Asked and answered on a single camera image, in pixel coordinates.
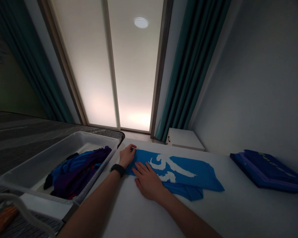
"ceiling light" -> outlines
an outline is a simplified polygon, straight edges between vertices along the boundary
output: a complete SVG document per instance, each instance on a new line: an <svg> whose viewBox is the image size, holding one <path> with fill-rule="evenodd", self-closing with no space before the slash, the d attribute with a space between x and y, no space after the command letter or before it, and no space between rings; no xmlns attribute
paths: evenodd
<svg viewBox="0 0 298 238"><path fill-rule="evenodd" d="M133 22L138 28L147 28L149 25L149 22L145 18L135 18Z"/></svg>

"floor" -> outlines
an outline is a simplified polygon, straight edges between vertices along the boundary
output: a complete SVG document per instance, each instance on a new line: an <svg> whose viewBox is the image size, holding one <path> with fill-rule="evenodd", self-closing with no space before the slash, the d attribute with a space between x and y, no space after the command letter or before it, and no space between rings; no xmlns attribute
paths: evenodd
<svg viewBox="0 0 298 238"><path fill-rule="evenodd" d="M153 143L159 143L159 144L164 144L163 142L155 139L150 139L150 135L145 135L145 134L140 134L140 133L133 133L133 132L126 132L122 131L125 134L125 137L128 139L137 139L137 140L142 140L146 142L153 142Z"/></svg>

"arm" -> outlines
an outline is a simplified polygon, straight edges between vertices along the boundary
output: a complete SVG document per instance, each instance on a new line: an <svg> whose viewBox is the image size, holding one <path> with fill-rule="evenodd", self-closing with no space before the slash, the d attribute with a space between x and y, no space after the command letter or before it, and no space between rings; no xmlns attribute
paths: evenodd
<svg viewBox="0 0 298 238"><path fill-rule="evenodd" d="M130 151L132 147L136 148L130 144L120 152L119 164L124 168L135 155L135 149ZM112 171L73 214L58 237L98 237L119 180L119 172Z"/></svg>
<svg viewBox="0 0 298 238"><path fill-rule="evenodd" d="M156 201L173 218L178 227L187 238L191 237L221 237L212 227L198 217L194 212L180 202L163 185L158 175L151 166L146 163L135 163L137 170L132 171L137 176L136 185L141 194Z"/></svg>

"clothes in bin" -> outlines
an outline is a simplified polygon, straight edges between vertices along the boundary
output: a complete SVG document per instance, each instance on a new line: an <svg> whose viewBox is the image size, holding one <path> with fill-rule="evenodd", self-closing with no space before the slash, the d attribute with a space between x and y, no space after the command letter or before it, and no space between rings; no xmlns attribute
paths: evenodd
<svg viewBox="0 0 298 238"><path fill-rule="evenodd" d="M54 185L51 195L72 199L80 194L112 149L108 146L67 158L46 178L44 189Z"/></svg>

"door frame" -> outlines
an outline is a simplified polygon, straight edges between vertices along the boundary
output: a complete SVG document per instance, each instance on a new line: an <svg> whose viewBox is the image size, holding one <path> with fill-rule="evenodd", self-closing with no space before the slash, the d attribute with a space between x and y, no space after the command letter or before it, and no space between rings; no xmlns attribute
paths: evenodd
<svg viewBox="0 0 298 238"><path fill-rule="evenodd" d="M102 0L102 8L104 13L103 17L105 22L106 41L107 41L108 56L109 56L109 62L110 62L110 72L111 72L112 89L113 89L113 95L114 95L117 127L96 125L88 121L86 110L84 108L82 97L78 90L75 75L71 66L71 62L69 60L68 53L65 48L64 40L62 38L62 34L60 31L59 24L57 22L57 18L53 9L52 2L51 0L37 0L37 2L81 123L83 125L150 134L151 135L150 137L153 138L154 137L153 134L156 126L156 117L157 117L158 103L159 103L159 97L160 97L162 73L163 73L163 67L164 67L165 56L166 56L166 48L168 43L173 0L164 0L163 2L160 38L159 38L158 55L157 55L156 76L155 76L149 131L141 131L141 130L136 130L131 128L121 128L121 125L120 125L119 106L118 106L117 89L116 89L116 77L115 77L115 68L114 68L114 57L113 57L113 49L112 49L112 42L111 42L107 0Z"/></svg>

